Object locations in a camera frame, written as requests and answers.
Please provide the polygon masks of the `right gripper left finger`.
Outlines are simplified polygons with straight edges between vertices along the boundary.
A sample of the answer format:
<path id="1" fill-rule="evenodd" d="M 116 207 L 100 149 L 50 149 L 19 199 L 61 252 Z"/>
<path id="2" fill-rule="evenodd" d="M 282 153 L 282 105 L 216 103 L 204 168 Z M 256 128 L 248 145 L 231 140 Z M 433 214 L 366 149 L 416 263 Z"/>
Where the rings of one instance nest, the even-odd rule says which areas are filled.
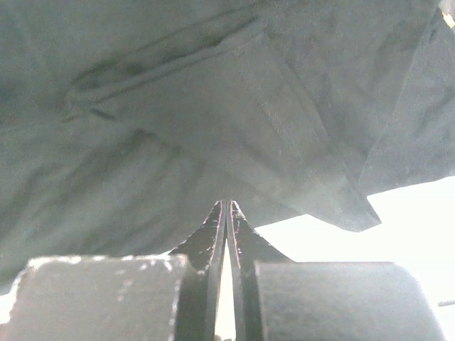
<path id="1" fill-rule="evenodd" d="M 225 203 L 217 201 L 202 225 L 171 250 L 185 256 L 179 290 L 175 340 L 214 340 L 225 253 Z"/>

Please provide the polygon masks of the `black daisy print t-shirt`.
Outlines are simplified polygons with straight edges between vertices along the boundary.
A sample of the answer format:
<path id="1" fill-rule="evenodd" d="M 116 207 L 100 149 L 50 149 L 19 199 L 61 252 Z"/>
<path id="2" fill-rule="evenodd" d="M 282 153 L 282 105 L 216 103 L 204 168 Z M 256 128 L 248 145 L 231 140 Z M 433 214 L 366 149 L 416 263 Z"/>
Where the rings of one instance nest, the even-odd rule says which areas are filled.
<path id="1" fill-rule="evenodd" d="M 161 253 L 236 200 L 361 232 L 454 174 L 437 1 L 2 1 L 1 292 L 29 259 Z"/>

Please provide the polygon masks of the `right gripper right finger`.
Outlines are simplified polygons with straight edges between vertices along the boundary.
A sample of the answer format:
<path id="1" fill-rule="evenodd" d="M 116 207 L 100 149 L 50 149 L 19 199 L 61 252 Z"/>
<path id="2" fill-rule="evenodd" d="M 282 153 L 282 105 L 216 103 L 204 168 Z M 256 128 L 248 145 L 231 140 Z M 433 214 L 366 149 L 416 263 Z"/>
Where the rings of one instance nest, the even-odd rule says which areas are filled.
<path id="1" fill-rule="evenodd" d="M 255 263 L 291 263 L 253 229 L 237 202 L 226 208 L 227 247 L 230 253 L 236 339 L 263 339 Z"/>

